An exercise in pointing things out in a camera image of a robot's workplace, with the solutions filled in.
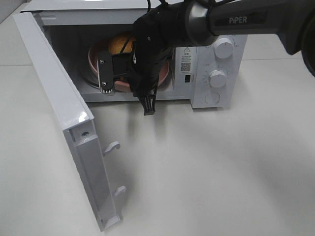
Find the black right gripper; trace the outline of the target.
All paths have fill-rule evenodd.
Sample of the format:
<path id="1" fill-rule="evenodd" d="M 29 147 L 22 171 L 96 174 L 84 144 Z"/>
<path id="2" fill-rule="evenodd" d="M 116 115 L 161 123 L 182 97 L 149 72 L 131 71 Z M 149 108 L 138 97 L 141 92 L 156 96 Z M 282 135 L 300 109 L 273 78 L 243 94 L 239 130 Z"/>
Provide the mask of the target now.
<path id="1" fill-rule="evenodd" d="M 156 44 L 147 38 L 137 38 L 133 42 L 131 64 L 136 75 L 129 84 L 145 116 L 156 111 L 159 73 L 171 51 L 171 47 L 165 47 L 160 41 Z"/>

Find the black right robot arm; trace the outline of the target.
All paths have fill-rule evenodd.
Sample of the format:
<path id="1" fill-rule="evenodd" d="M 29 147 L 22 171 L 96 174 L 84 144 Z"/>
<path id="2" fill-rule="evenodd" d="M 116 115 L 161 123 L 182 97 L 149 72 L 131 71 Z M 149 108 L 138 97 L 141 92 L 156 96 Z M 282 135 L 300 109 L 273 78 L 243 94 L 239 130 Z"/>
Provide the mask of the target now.
<path id="1" fill-rule="evenodd" d="M 161 1 L 133 23 L 131 90 L 144 114 L 155 112 L 158 74 L 173 48 L 208 46 L 220 35 L 275 34 L 286 52 L 301 52 L 315 71 L 315 3 L 312 0 Z"/>

